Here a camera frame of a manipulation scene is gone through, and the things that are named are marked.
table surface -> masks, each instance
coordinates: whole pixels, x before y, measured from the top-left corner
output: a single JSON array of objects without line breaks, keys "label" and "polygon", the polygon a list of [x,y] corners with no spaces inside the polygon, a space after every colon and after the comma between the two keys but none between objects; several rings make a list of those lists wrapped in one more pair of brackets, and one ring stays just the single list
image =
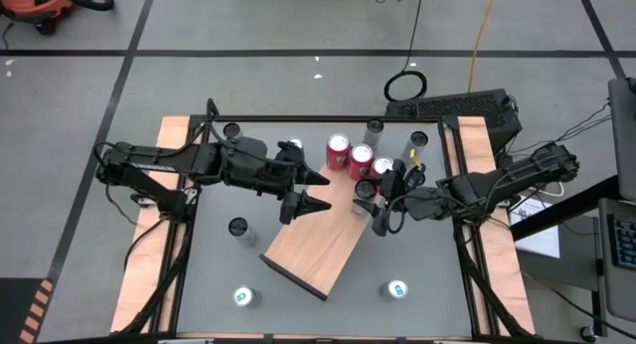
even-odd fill
[{"label": "table surface", "polygon": [[[334,174],[323,167],[327,139],[340,132],[356,144],[366,128],[365,123],[239,125],[243,136],[260,139],[267,145],[269,158],[278,151],[277,141],[300,138],[309,167],[322,168],[321,173],[334,180],[344,174]],[[436,123],[385,123],[377,154],[399,157],[406,140],[418,130],[428,135],[421,156],[427,166],[426,185],[435,186],[436,180],[446,177]],[[334,204],[334,209],[350,204]],[[407,216],[401,232],[385,238],[376,236],[368,225],[323,302],[258,258],[283,227],[278,222],[279,208],[275,197],[257,197],[250,190],[226,186],[204,189],[199,199],[178,332],[470,337],[451,219],[416,222]],[[245,249],[229,234],[228,223],[236,217],[245,218],[258,234],[256,247]],[[394,213],[393,228],[398,223],[399,214]],[[407,283],[408,295],[404,300],[387,302],[380,298],[379,288],[396,277]],[[261,301],[257,308],[233,304],[232,293],[241,285],[259,291]]]},{"label": "table surface", "polygon": [[[157,145],[171,148],[179,147],[185,141],[188,122],[189,117],[187,116],[164,117]],[[494,160],[492,158],[483,118],[460,118],[460,134],[469,171],[487,172],[494,169]],[[449,143],[452,144],[452,135],[449,131],[447,131],[447,138],[449,138]],[[451,145],[451,166],[456,173],[457,163],[456,157],[452,154],[453,151],[454,149]],[[164,184],[164,186],[172,188],[176,186],[177,176],[174,174],[151,173],[151,176]],[[494,216],[502,221],[507,221],[505,212],[495,213]],[[142,223],[153,223],[152,219],[157,219],[158,214],[155,209],[146,209],[141,210],[139,217],[143,220]],[[144,230],[145,229],[138,228],[135,233],[135,238]],[[527,330],[534,332],[530,308],[528,306],[519,270],[519,263],[517,261],[517,254],[510,232],[494,223],[486,223],[481,228],[481,234],[491,285],[494,291],[521,325]],[[166,236],[167,225],[160,227],[158,231],[154,232],[139,244],[131,256],[128,270],[124,275],[119,301],[113,318],[112,330],[117,330],[125,326],[134,317],[139,308],[143,306],[152,290],[156,287],[156,278],[162,260]],[[179,245],[180,243],[178,241],[175,252],[178,250]],[[164,299],[164,311],[160,318],[160,330],[166,330],[168,327],[168,318],[173,297],[174,285]],[[475,294],[475,301],[478,318],[480,319],[480,330],[482,333],[487,334],[489,331],[486,323],[483,297],[478,291]],[[310,335],[300,336],[292,334],[291,337],[312,337],[311,333],[307,334]],[[182,336],[258,338],[262,337],[262,334],[193,332],[189,334],[184,333]],[[290,336],[287,334],[276,334],[274,337],[289,338]]]}]

red soda can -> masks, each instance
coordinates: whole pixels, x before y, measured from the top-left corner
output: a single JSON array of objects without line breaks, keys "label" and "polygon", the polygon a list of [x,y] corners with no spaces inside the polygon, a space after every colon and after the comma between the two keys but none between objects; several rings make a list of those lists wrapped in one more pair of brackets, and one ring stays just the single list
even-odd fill
[{"label": "red soda can", "polygon": [[388,170],[392,170],[394,168],[394,160],[389,156],[379,156],[374,160],[374,164],[371,166],[371,170],[369,171],[369,175],[373,177],[380,177],[380,175],[384,174]]},{"label": "red soda can", "polygon": [[349,155],[349,177],[360,180],[369,173],[374,162],[374,151],[367,144],[358,144],[351,149]]},{"label": "red soda can", "polygon": [[349,138],[344,134],[336,133],[327,141],[327,167],[340,171],[347,168],[349,163]]}]

yellow cable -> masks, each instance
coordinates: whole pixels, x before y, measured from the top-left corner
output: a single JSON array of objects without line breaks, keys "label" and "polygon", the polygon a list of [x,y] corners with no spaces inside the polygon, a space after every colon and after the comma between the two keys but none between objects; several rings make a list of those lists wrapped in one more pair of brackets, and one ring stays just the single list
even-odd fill
[{"label": "yellow cable", "polygon": [[473,86],[473,74],[475,73],[475,60],[477,59],[477,50],[479,50],[481,37],[483,36],[484,30],[486,29],[486,24],[488,24],[488,20],[490,19],[490,12],[492,11],[494,4],[495,4],[495,0],[490,0],[490,2],[488,3],[488,8],[486,9],[486,15],[484,15],[484,21],[481,23],[481,27],[479,28],[479,34],[477,35],[477,42],[475,42],[475,48],[473,49],[473,58],[470,61],[470,77],[468,78],[468,92],[470,92],[470,88]]}]

soda can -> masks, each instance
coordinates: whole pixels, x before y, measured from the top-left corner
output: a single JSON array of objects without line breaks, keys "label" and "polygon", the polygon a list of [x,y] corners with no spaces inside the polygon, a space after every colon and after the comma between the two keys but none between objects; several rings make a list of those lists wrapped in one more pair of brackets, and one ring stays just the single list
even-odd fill
[{"label": "soda can", "polygon": [[300,141],[300,139],[298,139],[298,138],[291,138],[291,139],[289,139],[288,141],[289,141],[290,143],[292,143],[292,144],[294,144],[294,145],[296,145],[296,146],[298,146],[299,148],[301,148],[301,149],[302,149],[302,141]]},{"label": "soda can", "polygon": [[427,143],[428,136],[426,136],[423,131],[414,131],[408,138],[404,151],[401,153],[399,159],[404,162],[404,165],[406,165],[407,168],[411,167],[414,165],[414,162],[410,158],[410,150],[414,149],[415,156],[419,159],[424,151],[424,146],[426,146]]},{"label": "soda can", "polygon": [[[356,187],[354,187],[354,199],[373,201],[377,192],[376,185],[370,180],[360,180],[356,183]],[[351,213],[356,217],[364,217],[369,214],[365,209],[354,202],[351,203]]]},{"label": "soda can", "polygon": [[367,144],[371,147],[371,150],[376,152],[378,150],[378,144],[380,144],[380,138],[382,131],[385,129],[385,125],[379,119],[371,119],[367,122],[367,131],[365,131],[365,137],[362,140],[363,144]]},{"label": "soda can", "polygon": [[351,149],[349,155],[349,177],[360,180],[371,170],[374,162],[374,151],[367,144],[358,144]]},{"label": "soda can", "polygon": [[223,127],[223,135],[225,135],[227,139],[238,139],[242,136],[242,131],[240,130],[240,126],[238,124],[227,123],[226,126]]},{"label": "soda can", "polygon": [[244,218],[235,218],[230,221],[228,225],[228,230],[230,231],[230,235],[234,236],[235,239],[245,248],[252,248],[256,246],[258,242],[258,235],[256,232],[247,224],[247,221]]},{"label": "soda can", "polygon": [[239,308],[256,308],[260,303],[260,293],[246,285],[235,289],[232,300]]},{"label": "soda can", "polygon": [[388,170],[393,170],[394,160],[389,156],[379,156],[374,160],[374,164],[371,166],[369,175],[373,177],[380,177]]},{"label": "soda can", "polygon": [[384,300],[403,299],[408,294],[408,286],[401,279],[392,279],[380,286],[380,297]]},{"label": "soda can", "polygon": [[327,141],[327,167],[331,170],[345,170],[349,164],[349,138],[336,133]]}]

can lid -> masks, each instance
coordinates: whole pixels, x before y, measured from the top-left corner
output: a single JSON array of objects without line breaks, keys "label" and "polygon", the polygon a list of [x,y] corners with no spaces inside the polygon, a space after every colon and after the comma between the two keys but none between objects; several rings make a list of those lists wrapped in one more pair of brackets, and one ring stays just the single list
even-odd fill
[{"label": "can lid", "polygon": [[291,139],[289,139],[289,142],[302,149],[302,141],[300,141],[300,139],[291,138]]},{"label": "can lid", "polygon": [[351,156],[356,161],[366,162],[374,157],[374,151],[367,144],[358,144],[351,149]]},{"label": "can lid", "polygon": [[399,279],[390,281],[388,286],[389,294],[395,299],[404,298],[408,294],[408,286],[406,285],[406,283]]},{"label": "can lid", "polygon": [[254,293],[248,286],[242,285],[235,289],[235,293],[232,297],[235,304],[240,307],[248,306],[254,299]]},{"label": "can lid", "polygon": [[414,131],[410,135],[410,142],[415,146],[424,146],[428,143],[428,136],[423,131]]},{"label": "can lid", "polygon": [[362,200],[371,200],[376,196],[376,185],[370,180],[360,180],[356,183],[356,196]]},{"label": "can lid", "polygon": [[232,236],[238,237],[247,232],[247,227],[247,221],[244,218],[235,218],[230,221],[228,230],[230,230]]},{"label": "can lid", "polygon": [[379,133],[382,132],[382,130],[385,128],[385,124],[382,123],[381,120],[379,119],[371,119],[367,122],[367,130],[371,131],[372,133]]},{"label": "can lid", "polygon": [[226,138],[236,137],[240,135],[240,126],[236,123],[228,123],[223,127],[223,135]]},{"label": "can lid", "polygon": [[378,174],[384,174],[387,170],[394,168],[394,160],[389,156],[381,156],[374,161],[374,170]]},{"label": "can lid", "polygon": [[333,134],[329,137],[328,144],[332,150],[343,151],[349,147],[349,138],[344,134]]}]

